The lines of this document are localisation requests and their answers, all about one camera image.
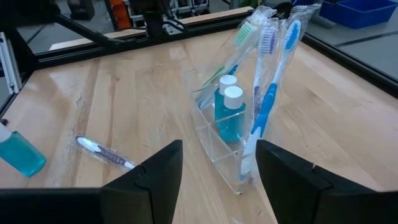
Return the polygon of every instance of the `floor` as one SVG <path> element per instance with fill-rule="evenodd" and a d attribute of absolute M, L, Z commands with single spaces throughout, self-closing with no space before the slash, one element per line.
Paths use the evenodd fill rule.
<path fill-rule="evenodd" d="M 277 4 L 285 0 L 267 0 L 269 4 Z M 58 0 L 61 12 L 69 15 L 70 11 L 65 0 Z M 96 14 L 91 21 L 79 21 L 80 24 L 100 33 L 113 32 L 113 27 L 106 12 L 103 0 L 95 0 Z M 226 11 L 229 6 L 222 0 L 210 0 L 210 11 Z M 34 53 L 46 52 L 52 44 L 81 38 L 80 35 L 58 25 L 21 27 L 19 32 L 29 43 Z M 309 34 L 335 46 L 338 49 L 358 58 L 359 60 L 389 74 L 398 80 L 398 9 L 395 10 L 387 23 L 363 29 L 350 29 L 336 24 L 327 29 L 316 23 L 310 22 L 307 28 Z M 0 96 L 7 93 L 1 88 Z"/>

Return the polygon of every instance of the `wooden tabletop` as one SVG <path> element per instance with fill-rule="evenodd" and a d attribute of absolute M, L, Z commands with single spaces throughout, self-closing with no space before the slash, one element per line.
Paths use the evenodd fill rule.
<path fill-rule="evenodd" d="M 174 223 L 276 223 L 261 185 L 235 195 L 194 130 L 181 73 L 209 64 L 232 31 L 36 71 L 4 118 L 48 158 L 27 179 L 0 160 L 0 187 L 96 187 L 124 172 L 82 153 L 83 134 L 140 163 L 183 139 Z M 398 102 L 299 44 L 272 115 L 280 145 L 375 190 L 398 190 Z"/>

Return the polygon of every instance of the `black metal frame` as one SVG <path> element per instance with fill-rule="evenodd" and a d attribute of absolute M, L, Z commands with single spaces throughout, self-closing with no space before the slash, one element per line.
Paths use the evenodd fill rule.
<path fill-rule="evenodd" d="M 59 66 L 66 63 L 78 62 L 80 60 L 88 60 L 95 57 L 116 54 L 128 50 L 140 49 L 143 47 L 149 47 L 157 44 L 164 44 L 167 42 L 187 39 L 205 34 L 211 34 L 214 32 L 235 29 L 241 23 L 241 21 L 247 16 L 250 16 L 251 13 L 252 10 L 249 10 L 248 12 L 240 14 L 218 17 L 215 19 L 208 19 L 205 21 L 187 24 L 186 26 L 188 28 L 188 31 L 176 35 L 148 38 L 145 33 L 142 33 L 117 38 L 116 42 L 122 44 L 116 44 L 114 46 L 102 47 L 100 46 L 100 44 L 90 43 L 35 54 L 34 59 L 37 61 L 37 63 L 35 63 L 34 70 Z M 397 80 L 391 78 L 389 75 L 379 70 L 376 70 L 375 68 L 372 68 L 371 66 L 363 62 L 360 62 L 356 58 L 334 48 L 333 46 L 315 38 L 310 34 L 305 34 L 302 42 L 313 47 L 315 50 L 326 55 L 333 61 L 351 70 L 352 72 L 369 81 L 373 85 L 376 85 L 393 97 L 398 98 L 398 82 Z M 33 71 L 31 69 L 20 69 L 20 71 L 25 73 L 25 75 L 22 77 L 23 86 L 32 75 Z M 9 107 L 14 99 L 15 96 L 10 97 L 7 103 L 0 108 L 0 118 L 4 115 L 6 109 Z"/>

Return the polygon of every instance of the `white bottle cap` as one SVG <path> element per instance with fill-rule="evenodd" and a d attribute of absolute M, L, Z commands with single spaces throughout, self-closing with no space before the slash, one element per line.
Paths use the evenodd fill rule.
<path fill-rule="evenodd" d="M 235 110 L 243 104 L 243 90 L 237 86 L 230 86 L 225 89 L 224 106 Z"/>
<path fill-rule="evenodd" d="M 11 136 L 11 132 L 0 123 L 0 142 L 4 142 Z"/>
<path fill-rule="evenodd" d="M 220 78 L 220 94 L 224 95 L 224 91 L 226 88 L 230 86 L 235 86 L 237 80 L 238 79 L 233 75 L 223 75 Z"/>

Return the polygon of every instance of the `clear acrylic organizer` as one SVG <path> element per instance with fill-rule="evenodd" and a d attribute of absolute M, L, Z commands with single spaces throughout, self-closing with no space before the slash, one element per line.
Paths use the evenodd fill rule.
<path fill-rule="evenodd" d="M 245 193 L 255 183 L 259 181 L 259 174 L 257 169 L 257 164 L 255 160 L 255 153 L 245 155 L 243 157 L 243 151 L 246 145 L 246 141 L 249 137 L 250 130 L 252 128 L 251 124 L 251 98 L 245 96 L 244 103 L 246 104 L 246 109 L 243 112 L 236 113 L 234 115 L 225 117 L 220 120 L 215 120 L 214 116 L 214 100 L 212 103 L 203 109 L 199 109 L 195 103 L 195 99 L 198 95 L 202 94 L 204 91 L 208 91 L 207 88 L 201 88 L 202 84 L 206 81 L 205 79 L 209 77 L 209 74 L 205 74 L 205 71 L 198 72 L 197 70 L 192 70 L 182 74 L 184 85 L 190 95 L 190 113 L 195 126 L 195 130 L 198 134 L 200 142 L 208 154 L 210 160 L 224 178 L 226 183 L 236 194 Z M 239 83 L 238 85 L 244 90 L 245 93 L 251 93 L 251 90 L 245 90 L 245 87 Z M 240 136 L 238 142 L 226 143 L 224 142 L 218 133 L 218 123 L 225 122 L 228 119 L 232 119 L 235 116 L 244 116 L 244 126 L 243 134 Z M 268 123 L 266 131 L 264 133 L 263 139 L 277 144 L 280 142 L 280 138 L 275 131 L 272 131 L 272 124 Z M 241 162 L 246 157 L 252 157 L 253 165 L 251 166 L 250 176 L 243 181 L 239 179 Z"/>

